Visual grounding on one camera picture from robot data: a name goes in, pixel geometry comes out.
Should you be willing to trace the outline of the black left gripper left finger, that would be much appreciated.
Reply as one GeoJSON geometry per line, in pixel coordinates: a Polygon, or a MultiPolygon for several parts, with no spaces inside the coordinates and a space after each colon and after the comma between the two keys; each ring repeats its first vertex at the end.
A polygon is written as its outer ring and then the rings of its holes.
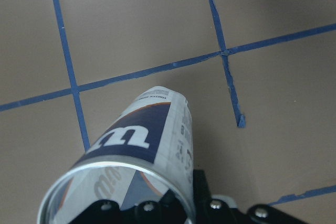
{"type": "Polygon", "coordinates": [[[171,190],[159,201],[145,200],[121,210],[112,200],[98,200],[76,217],[76,223],[186,223],[187,214],[171,190]]]}

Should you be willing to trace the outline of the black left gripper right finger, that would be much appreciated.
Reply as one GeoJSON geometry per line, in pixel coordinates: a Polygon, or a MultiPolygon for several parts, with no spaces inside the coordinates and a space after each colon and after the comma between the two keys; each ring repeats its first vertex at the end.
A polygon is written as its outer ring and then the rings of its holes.
{"type": "Polygon", "coordinates": [[[205,172],[193,170],[196,223],[305,223],[292,215],[265,204],[256,204],[246,213],[234,204],[212,196],[205,172]]]}

